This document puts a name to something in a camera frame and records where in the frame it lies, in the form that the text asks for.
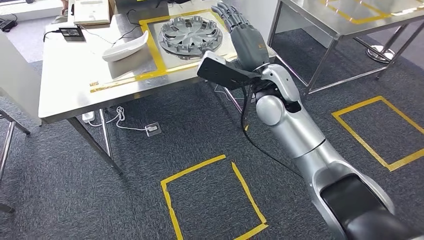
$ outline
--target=metal table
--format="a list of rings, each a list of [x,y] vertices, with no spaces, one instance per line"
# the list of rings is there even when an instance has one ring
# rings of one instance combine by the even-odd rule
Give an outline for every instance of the metal table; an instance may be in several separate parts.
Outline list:
[[[424,1],[281,0],[279,2],[276,19],[273,23],[272,36],[275,34],[277,29],[277,22],[280,18],[281,8],[283,7],[290,7],[332,38],[325,55],[309,82],[303,80],[295,70],[293,70],[285,61],[280,59],[290,72],[306,86],[305,95],[316,93],[375,73],[379,73],[377,76],[377,79],[379,79],[424,28],[423,23],[417,28],[400,50],[392,58],[389,58],[382,53],[385,53],[385,51],[390,48],[409,23],[424,19]],[[376,50],[358,38],[359,36],[364,36],[393,27],[399,27],[399,29],[393,37],[388,40],[387,44],[380,48],[381,51]],[[323,70],[327,57],[335,49],[338,42],[345,39],[354,39],[364,47],[368,48],[368,51],[373,53],[376,58],[388,62],[388,65],[326,86],[312,89]]]
[[[169,14],[177,15],[199,9],[210,9],[210,6],[216,3],[216,0],[192,0],[179,7],[170,5]],[[46,32],[56,30],[60,25],[69,26],[69,24],[72,24],[72,19],[69,19],[68,23],[49,25],[46,27]],[[140,24],[142,28],[145,28],[146,22],[140,21]],[[103,51],[110,48],[111,43],[134,27],[135,25],[128,22],[125,14],[117,14],[112,17],[110,25],[87,27],[83,30],[86,42],[66,42],[61,34],[49,33],[43,52],[39,117],[45,123],[68,120],[107,165],[118,174],[122,174],[122,171],[113,161],[103,108],[200,81],[197,76],[197,63],[193,61],[188,61],[190,67],[177,66],[173,69],[180,68],[178,71],[165,69],[165,74],[157,74],[162,69],[157,63],[160,53],[153,54],[151,45],[120,61],[112,63],[104,61],[102,59]],[[151,36],[153,36],[150,41],[157,43],[157,26],[150,26],[150,28]],[[141,35],[141,29],[137,27],[117,44]],[[220,49],[234,49],[229,39],[227,36]],[[270,48],[268,50],[271,57],[274,57],[274,51]],[[162,57],[162,61],[165,63],[173,63],[175,59],[176,57],[173,55],[164,54]],[[76,118],[76,116],[96,110],[100,110],[107,152]]]

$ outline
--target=robotic arm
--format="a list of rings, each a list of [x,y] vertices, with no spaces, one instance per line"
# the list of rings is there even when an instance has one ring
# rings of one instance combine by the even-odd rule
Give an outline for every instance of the robotic arm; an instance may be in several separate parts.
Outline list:
[[[257,115],[300,170],[313,204],[334,237],[424,240],[424,235],[394,215],[394,205],[384,190],[326,140],[302,105],[290,74],[270,64],[259,31],[233,6],[218,3],[212,10],[224,20],[238,57],[226,62],[207,52],[197,74],[230,90],[252,86]]]

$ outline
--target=robot finger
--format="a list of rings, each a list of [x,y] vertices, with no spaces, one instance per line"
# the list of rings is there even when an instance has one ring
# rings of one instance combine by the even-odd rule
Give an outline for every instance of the robot finger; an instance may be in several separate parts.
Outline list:
[[[234,6],[230,7],[233,13],[238,17],[240,24],[250,24],[249,21],[235,8]]]
[[[216,6],[212,6],[211,9],[214,13],[217,13],[219,15],[219,17],[224,21],[224,24],[226,28],[228,29],[228,31],[231,32],[233,25],[229,22],[228,17],[224,15],[222,9]]]
[[[240,25],[242,24],[242,19],[239,16],[239,12],[237,11],[237,9],[233,6],[228,6],[224,3],[224,5],[228,8],[228,15],[230,16],[230,18],[235,22],[236,25]]]
[[[227,7],[227,5],[225,5],[222,2],[218,2],[218,8],[221,9],[222,13],[224,14],[224,16],[228,19],[229,23],[231,24],[232,27],[237,25],[237,22],[234,21],[234,19],[230,16],[229,14],[229,9]]]

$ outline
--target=white wall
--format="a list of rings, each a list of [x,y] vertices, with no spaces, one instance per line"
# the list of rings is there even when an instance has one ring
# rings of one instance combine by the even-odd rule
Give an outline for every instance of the white wall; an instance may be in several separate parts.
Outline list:
[[[235,6],[262,34],[265,43],[270,38],[274,16],[280,0],[222,0]]]
[[[35,124],[41,125],[38,118],[41,76],[1,31],[0,49],[0,96],[8,98]]]

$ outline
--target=yellow tape square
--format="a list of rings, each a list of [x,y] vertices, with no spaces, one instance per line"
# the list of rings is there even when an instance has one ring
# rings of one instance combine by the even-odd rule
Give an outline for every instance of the yellow tape square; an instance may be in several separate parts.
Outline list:
[[[370,105],[372,103],[382,101],[385,103],[389,108],[391,108],[393,111],[395,111],[399,116],[401,116],[403,119],[405,119],[409,124],[411,124],[414,128],[416,128],[418,131],[420,131],[422,134],[424,134],[424,129],[420,127],[417,123],[415,123],[412,119],[410,119],[408,116],[406,116],[403,112],[401,112],[399,109],[397,109],[393,104],[391,104],[387,99],[385,99],[382,96],[376,96],[374,98],[368,99],[366,101],[354,104],[352,106],[346,107],[342,110],[333,112],[333,117],[366,149],[368,152],[374,156],[374,158],[377,159],[377,161],[389,169],[390,172],[405,166],[406,164],[411,163],[412,161],[415,161],[421,157],[424,157],[424,148],[421,150],[414,152],[398,161],[395,161],[391,164],[384,161],[384,159],[376,153],[376,151],[371,148],[370,145],[368,145],[340,116],[349,112],[352,112],[353,110],[362,108],[364,106]]]
[[[172,225],[173,228],[175,230],[175,234],[176,234],[176,239],[178,240],[182,240],[183,239],[183,235],[181,233],[181,229],[180,229],[180,225],[178,223],[177,220],[177,216],[175,214],[174,209],[172,208],[172,203],[171,203],[171,196],[170,193],[167,190],[167,184],[170,183],[171,181],[174,181],[176,179],[178,179],[179,177],[182,177],[188,173],[191,173],[193,171],[196,171],[200,168],[203,168],[204,166],[207,166],[209,164],[215,163],[219,160],[223,160],[225,159],[226,156],[225,155],[220,155],[217,157],[214,157],[212,159],[206,160],[204,162],[201,162],[195,166],[189,167],[186,170],[183,170],[177,174],[174,174],[162,181],[160,181],[160,185],[162,187],[163,190],[163,195],[165,196],[165,200],[166,200],[166,204],[168,206],[169,209],[169,215],[172,221]],[[237,168],[236,164],[234,162],[231,163],[232,166],[232,170],[234,171],[235,175],[237,176],[238,180],[240,181],[244,192],[246,193],[247,197],[249,198],[250,203],[253,206],[254,211],[256,212],[257,216],[259,217],[261,224],[259,224],[258,226],[256,226],[255,228],[251,229],[250,231],[246,232],[245,234],[235,238],[235,240],[247,240],[249,238],[251,238],[252,236],[256,235],[257,233],[259,233],[260,231],[266,229],[268,227],[267,225],[267,220],[265,219],[264,215],[261,213],[261,211],[259,210],[258,206],[256,205],[251,192],[249,190],[249,187],[247,186],[245,179],[243,178],[243,176],[241,175],[239,169]]]

